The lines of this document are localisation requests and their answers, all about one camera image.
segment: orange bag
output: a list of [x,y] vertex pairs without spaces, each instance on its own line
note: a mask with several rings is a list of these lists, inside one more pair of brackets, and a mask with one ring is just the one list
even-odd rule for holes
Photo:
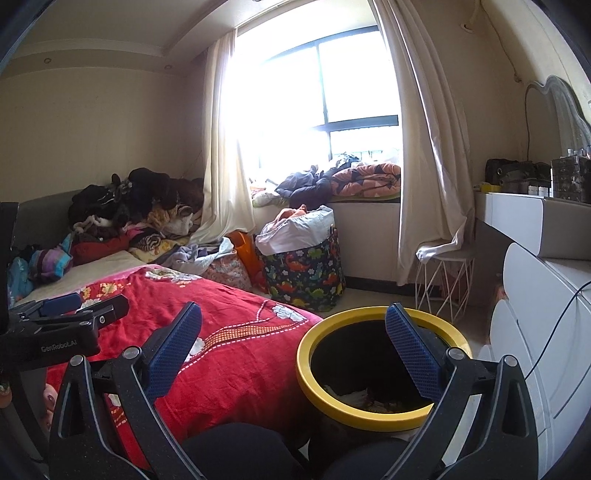
[[238,258],[244,264],[252,285],[267,292],[267,282],[262,274],[262,263],[256,254],[252,237],[240,230],[235,230],[226,236],[234,244]]

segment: silver bolt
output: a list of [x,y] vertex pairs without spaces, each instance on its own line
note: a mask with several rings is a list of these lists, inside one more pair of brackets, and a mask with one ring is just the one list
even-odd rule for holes
[[123,358],[126,358],[127,360],[134,359],[138,355],[139,355],[139,348],[137,348],[136,346],[130,346],[129,348],[126,348],[125,351],[123,352]]
[[464,360],[466,354],[460,348],[450,348],[448,355],[454,360]]
[[517,359],[513,355],[507,355],[505,357],[505,363],[507,365],[509,365],[510,367],[516,367],[517,366]]
[[84,357],[82,355],[74,355],[70,358],[70,365],[73,367],[77,367],[84,361]]

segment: beige curtain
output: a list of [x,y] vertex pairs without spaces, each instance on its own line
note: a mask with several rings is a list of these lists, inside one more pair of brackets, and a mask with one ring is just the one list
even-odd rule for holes
[[235,43],[236,31],[232,31],[207,51],[203,108],[205,199],[202,224],[191,236],[192,244],[207,243],[234,230],[250,232],[255,227],[232,112],[238,80],[232,62]]
[[[472,234],[474,198],[462,112],[410,0],[369,0],[394,62],[401,101],[402,199],[397,283],[416,257],[458,250]],[[422,248],[429,242],[435,245]]]

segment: baseboard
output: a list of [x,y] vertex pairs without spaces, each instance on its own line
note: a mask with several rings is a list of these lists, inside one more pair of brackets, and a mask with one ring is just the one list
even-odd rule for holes
[[[379,293],[391,293],[393,295],[403,295],[406,297],[414,297],[415,284],[407,283],[399,286],[394,281],[389,280],[374,280],[373,278],[347,277],[345,276],[346,285],[355,290],[377,291]],[[419,293],[422,295],[424,285],[419,285]],[[431,287],[431,296],[440,297],[441,288],[437,285]]]

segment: headboard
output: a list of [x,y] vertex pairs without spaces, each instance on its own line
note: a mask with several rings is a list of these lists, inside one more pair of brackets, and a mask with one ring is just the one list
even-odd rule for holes
[[72,196],[79,191],[22,202],[14,228],[14,247],[40,244],[43,248],[53,248],[58,245],[69,233],[68,208],[72,204]]

